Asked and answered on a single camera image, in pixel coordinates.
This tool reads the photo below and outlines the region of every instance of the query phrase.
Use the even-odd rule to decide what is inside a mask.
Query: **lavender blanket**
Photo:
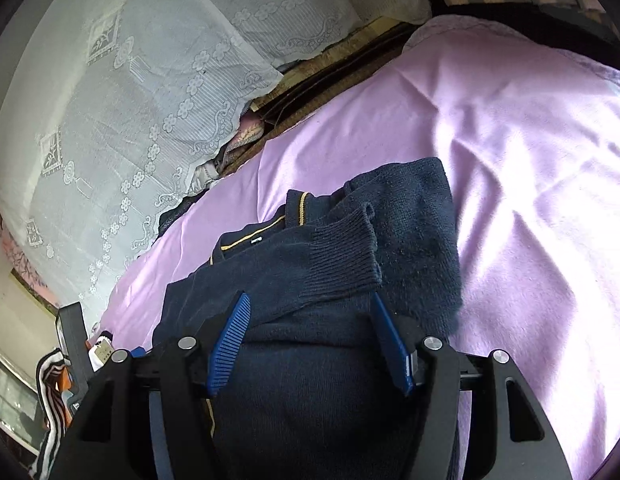
[[[431,20],[402,56],[269,141],[130,265],[102,330],[150,347],[166,285],[288,189],[329,194],[438,156],[457,209],[466,352],[513,354],[575,480],[620,436],[620,72],[474,18]],[[467,423],[467,407],[463,412]]]

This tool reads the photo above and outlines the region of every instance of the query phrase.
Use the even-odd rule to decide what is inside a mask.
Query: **gold stripe trim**
[[[212,410],[212,403],[210,402],[210,399],[205,399],[205,402],[207,403],[207,409],[209,410],[210,418],[212,419],[212,428],[210,428],[210,436],[215,436],[215,429],[216,429],[215,412]]]
[[[221,251],[227,251],[228,249],[232,249],[234,246],[237,246],[238,244],[240,244],[241,242],[244,242],[245,240],[249,240],[251,237],[253,237],[254,235],[258,235],[259,233],[262,233],[263,231],[270,229],[270,227],[272,227],[273,225],[278,224],[280,221],[282,221],[285,218],[285,215],[280,216],[279,218],[277,218],[276,220],[274,220],[272,222],[272,224],[270,224],[267,227],[262,227],[261,229],[257,229],[256,231],[254,231],[253,233],[250,233],[249,235],[245,235],[243,238],[241,238],[240,240],[236,240],[234,242],[234,244],[230,244],[230,245],[222,245],[221,246]]]
[[[308,195],[308,192],[304,192],[301,195],[301,200],[299,200],[299,225],[303,225],[305,223],[305,197]]]

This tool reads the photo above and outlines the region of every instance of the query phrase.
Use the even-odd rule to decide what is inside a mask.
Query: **navy knit sweater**
[[[455,212],[441,163],[388,164],[330,196],[291,190],[270,221],[219,239],[167,288],[153,343],[196,332],[250,295],[229,384],[213,400],[232,478],[392,479],[419,397],[392,385],[369,320],[372,290],[447,337],[461,307]]]

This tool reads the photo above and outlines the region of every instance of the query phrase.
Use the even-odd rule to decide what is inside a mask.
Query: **metal bolt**
[[[181,350],[189,350],[190,348],[194,348],[196,344],[197,340],[189,335],[179,339],[179,348],[181,348]]]
[[[112,354],[110,359],[112,359],[115,363],[122,363],[127,359],[127,352],[125,350],[117,350]]]
[[[439,350],[443,346],[441,339],[439,339],[438,337],[434,337],[434,336],[426,337],[423,340],[423,344],[430,350]]]
[[[492,354],[494,360],[502,365],[506,364],[510,360],[510,356],[505,350],[495,350]]]

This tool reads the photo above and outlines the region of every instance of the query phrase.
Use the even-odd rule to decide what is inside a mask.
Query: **wall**
[[[53,0],[25,0],[0,37],[0,107],[27,42]]]
[[[0,107],[27,42],[52,1],[25,0],[0,37]],[[38,360],[58,346],[54,317],[10,271],[0,248],[0,360],[33,386]]]
[[[30,386],[36,364],[58,346],[54,316],[10,275],[0,246],[0,359]]]

